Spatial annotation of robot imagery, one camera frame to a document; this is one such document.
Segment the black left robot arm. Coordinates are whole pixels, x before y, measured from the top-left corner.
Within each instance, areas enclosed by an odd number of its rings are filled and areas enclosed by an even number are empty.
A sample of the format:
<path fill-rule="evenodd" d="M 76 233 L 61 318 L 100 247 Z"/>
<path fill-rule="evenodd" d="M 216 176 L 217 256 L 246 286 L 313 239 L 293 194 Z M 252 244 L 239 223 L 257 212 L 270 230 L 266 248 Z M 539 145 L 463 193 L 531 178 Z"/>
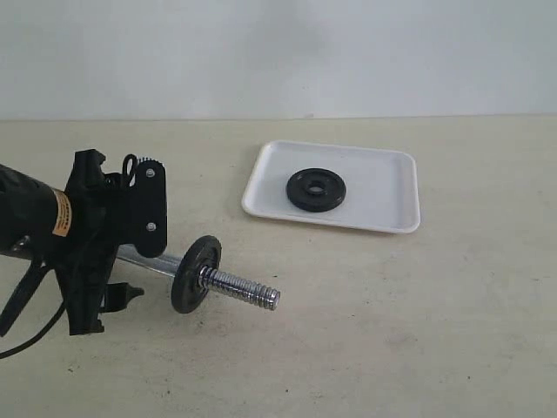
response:
<path fill-rule="evenodd" d="M 105 156 L 76 152 L 63 190 L 1 168 L 1 253 L 30 262 L 1 312 L 7 334 L 45 275 L 53 272 L 71 335 L 101 333 L 99 315 L 124 310 L 144 290 L 112 283 L 122 245 L 147 258 L 166 246 L 165 170 L 129 154 L 121 172 L 105 173 Z"/>

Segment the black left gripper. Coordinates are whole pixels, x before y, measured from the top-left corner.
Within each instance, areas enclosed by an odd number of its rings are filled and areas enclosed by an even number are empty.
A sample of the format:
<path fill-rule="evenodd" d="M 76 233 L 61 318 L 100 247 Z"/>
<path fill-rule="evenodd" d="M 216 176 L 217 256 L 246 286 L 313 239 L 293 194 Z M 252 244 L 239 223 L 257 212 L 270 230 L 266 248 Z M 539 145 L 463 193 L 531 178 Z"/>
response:
<path fill-rule="evenodd" d="M 94 149 L 76 152 L 64 189 L 72 219 L 54 271 L 71 335 L 102 333 L 101 313 L 123 311 L 144 295 L 140 287 L 109 282 L 122 239 L 111 217 L 117 215 L 132 161 L 127 155 L 122 171 L 108 174 L 102 171 L 104 161 L 105 155 Z"/>

